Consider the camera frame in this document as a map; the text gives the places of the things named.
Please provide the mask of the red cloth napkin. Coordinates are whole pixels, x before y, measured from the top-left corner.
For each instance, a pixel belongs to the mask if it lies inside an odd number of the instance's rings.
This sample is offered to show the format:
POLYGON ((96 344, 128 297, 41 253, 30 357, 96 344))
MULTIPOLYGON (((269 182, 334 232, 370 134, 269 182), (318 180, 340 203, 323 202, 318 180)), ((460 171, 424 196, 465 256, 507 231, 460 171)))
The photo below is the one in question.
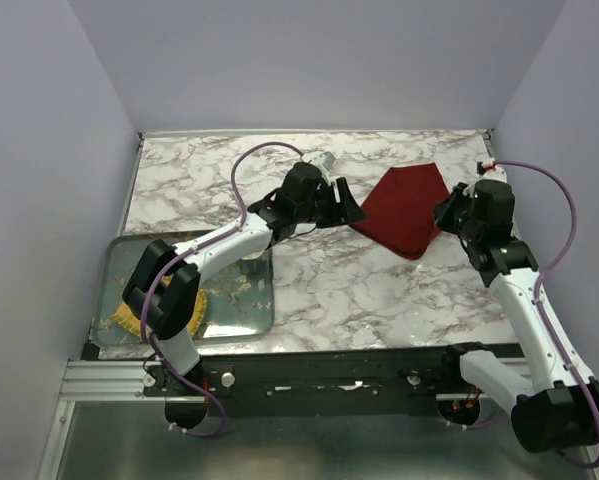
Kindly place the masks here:
POLYGON ((447 198, 435 164, 391 167, 363 202, 367 219, 351 228, 402 258, 417 260, 440 233, 433 208, 447 198))

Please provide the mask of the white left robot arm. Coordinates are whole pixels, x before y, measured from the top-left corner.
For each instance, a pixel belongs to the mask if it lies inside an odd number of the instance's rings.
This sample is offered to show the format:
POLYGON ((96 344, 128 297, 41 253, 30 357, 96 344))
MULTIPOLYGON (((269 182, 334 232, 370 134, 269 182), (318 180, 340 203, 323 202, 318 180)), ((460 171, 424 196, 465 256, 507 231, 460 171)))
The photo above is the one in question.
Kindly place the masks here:
POLYGON ((122 300, 140 320, 140 330, 150 330, 147 341, 170 365, 167 384, 180 395, 191 394, 200 385, 201 356, 187 325, 206 280, 290 238, 299 224, 325 229, 366 219, 344 178, 329 182, 318 167, 299 162, 279 188, 251 204, 239 220, 192 241, 150 243, 122 300))

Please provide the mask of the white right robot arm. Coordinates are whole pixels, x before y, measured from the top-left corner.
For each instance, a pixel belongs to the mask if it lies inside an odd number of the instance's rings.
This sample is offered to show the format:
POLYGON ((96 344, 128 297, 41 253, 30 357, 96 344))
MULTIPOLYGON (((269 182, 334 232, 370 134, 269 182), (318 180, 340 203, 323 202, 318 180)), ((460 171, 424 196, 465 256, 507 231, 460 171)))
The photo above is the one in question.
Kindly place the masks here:
POLYGON ((489 396, 530 453, 599 445, 599 380, 561 326, 529 246, 512 233, 514 207, 508 183, 482 179, 457 184, 433 213, 437 227, 461 241, 502 307, 529 375, 482 344, 464 343, 449 348, 440 382, 453 392, 472 385, 489 396))

